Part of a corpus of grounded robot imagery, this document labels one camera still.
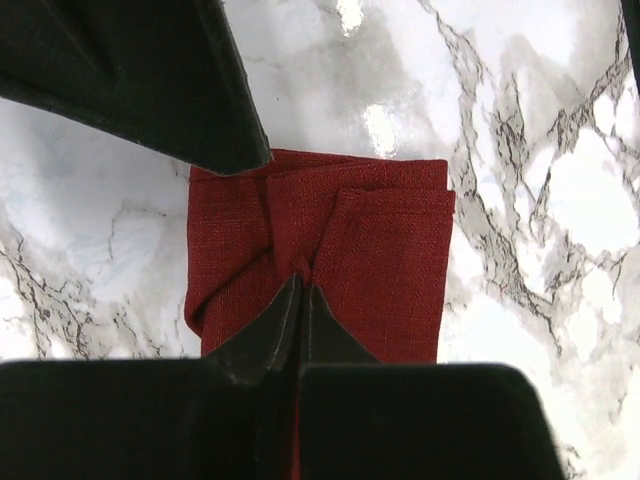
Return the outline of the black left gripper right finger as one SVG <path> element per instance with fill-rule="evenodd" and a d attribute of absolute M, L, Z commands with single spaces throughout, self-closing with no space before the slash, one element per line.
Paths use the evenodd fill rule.
<path fill-rule="evenodd" d="M 503 364 L 379 362 L 305 294 L 298 383 L 304 479 L 560 479 L 533 385 Z"/>

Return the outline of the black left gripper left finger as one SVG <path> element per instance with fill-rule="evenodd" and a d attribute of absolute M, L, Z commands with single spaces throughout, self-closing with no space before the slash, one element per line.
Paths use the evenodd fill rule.
<path fill-rule="evenodd" d="M 5 479 L 286 479 L 299 277 L 199 359 L 1 366 Z"/>

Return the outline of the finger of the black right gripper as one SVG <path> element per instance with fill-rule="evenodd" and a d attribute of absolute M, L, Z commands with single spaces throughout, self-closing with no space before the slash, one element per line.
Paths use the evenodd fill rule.
<path fill-rule="evenodd" d="M 219 1 L 2 0 L 1 95 L 222 175 L 271 158 Z"/>

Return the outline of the dark red cloth napkin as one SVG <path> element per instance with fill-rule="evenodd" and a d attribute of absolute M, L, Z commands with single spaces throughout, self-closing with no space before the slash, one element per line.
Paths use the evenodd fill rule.
<path fill-rule="evenodd" d="M 225 375 L 212 479 L 423 471 L 455 195 L 443 160 L 278 150 L 190 174 L 184 316 Z"/>

